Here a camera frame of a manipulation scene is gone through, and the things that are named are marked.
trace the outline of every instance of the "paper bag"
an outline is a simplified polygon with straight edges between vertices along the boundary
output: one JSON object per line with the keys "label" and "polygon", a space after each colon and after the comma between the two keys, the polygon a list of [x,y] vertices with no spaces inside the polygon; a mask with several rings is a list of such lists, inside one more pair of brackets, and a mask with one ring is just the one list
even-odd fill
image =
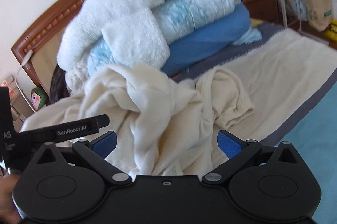
{"label": "paper bag", "polygon": [[324,31],[332,21],[331,0],[305,0],[308,7],[309,24]]}

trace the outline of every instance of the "white lamp cord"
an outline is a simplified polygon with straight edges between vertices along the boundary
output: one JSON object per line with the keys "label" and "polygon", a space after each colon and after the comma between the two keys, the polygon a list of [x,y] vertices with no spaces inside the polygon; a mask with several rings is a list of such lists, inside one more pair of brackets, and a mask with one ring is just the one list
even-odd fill
{"label": "white lamp cord", "polygon": [[16,76],[15,76],[15,84],[16,84],[17,88],[19,89],[21,95],[24,97],[24,99],[26,100],[26,102],[27,102],[28,105],[30,106],[30,108],[34,111],[34,113],[36,113],[36,111],[35,111],[35,109],[34,109],[34,107],[33,107],[33,105],[32,105],[32,102],[31,102],[31,101],[27,98],[27,96],[23,93],[23,91],[21,90],[20,86],[19,86],[18,83],[17,83],[17,77],[18,77],[19,72],[21,71],[22,67],[23,67],[23,66],[21,65],[20,68],[19,68],[19,70],[17,71],[17,74],[16,74]]}
{"label": "white lamp cord", "polygon": [[19,72],[21,70],[21,68],[23,68],[27,63],[28,61],[30,60],[30,58],[33,56],[33,50],[30,50],[27,52],[26,56],[23,58],[22,60],[22,63],[21,63],[21,66],[19,68],[19,70],[17,71],[17,74],[15,76],[15,84],[17,86],[17,88],[19,89],[21,95],[24,97],[25,101],[28,103],[28,105],[30,106],[30,108],[34,111],[34,113],[36,113],[35,109],[34,109],[34,106],[32,105],[32,102],[30,101],[30,99],[27,98],[27,96],[23,93],[23,91],[21,90],[20,86],[18,85],[17,83],[17,77],[19,75]]}

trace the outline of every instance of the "white fluffy blanket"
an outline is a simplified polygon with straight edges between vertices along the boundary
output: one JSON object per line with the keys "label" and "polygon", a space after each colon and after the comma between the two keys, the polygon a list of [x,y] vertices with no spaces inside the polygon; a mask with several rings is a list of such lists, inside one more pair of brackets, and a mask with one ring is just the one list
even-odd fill
{"label": "white fluffy blanket", "polygon": [[170,50],[150,9],[163,2],[85,0],[63,34],[58,65],[69,71],[85,63],[85,52],[103,36],[119,63],[132,67],[144,62],[161,68]]}
{"label": "white fluffy blanket", "polygon": [[214,68],[195,84],[180,84],[157,69],[108,65],[86,82],[81,93],[41,109],[23,130],[107,114],[118,136],[107,161],[135,177],[203,176],[227,157],[217,145],[218,129],[228,129],[253,113],[239,78]]}

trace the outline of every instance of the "stuffed toy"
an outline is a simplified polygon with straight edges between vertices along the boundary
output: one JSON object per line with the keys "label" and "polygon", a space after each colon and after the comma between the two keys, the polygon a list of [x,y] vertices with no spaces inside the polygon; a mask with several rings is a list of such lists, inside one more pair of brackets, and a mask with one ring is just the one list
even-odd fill
{"label": "stuffed toy", "polygon": [[42,88],[35,87],[31,92],[31,100],[35,111],[38,111],[48,102],[48,95]]}

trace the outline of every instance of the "bed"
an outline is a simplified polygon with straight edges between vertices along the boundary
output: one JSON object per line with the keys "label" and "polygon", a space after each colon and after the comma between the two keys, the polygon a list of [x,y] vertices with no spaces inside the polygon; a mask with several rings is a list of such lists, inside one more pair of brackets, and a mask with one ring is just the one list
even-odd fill
{"label": "bed", "polygon": [[[24,67],[34,84],[52,102],[66,97],[64,71],[56,54],[66,25],[84,0],[59,0],[41,15],[12,47],[19,62],[34,54]],[[255,113],[230,128],[239,138],[277,145],[283,139],[298,149],[322,188],[314,220],[337,223],[337,141],[334,102],[337,101],[337,53],[290,29],[259,22],[263,39],[251,45],[230,46],[182,71],[175,81],[197,78],[214,66],[224,66],[241,79]]]}

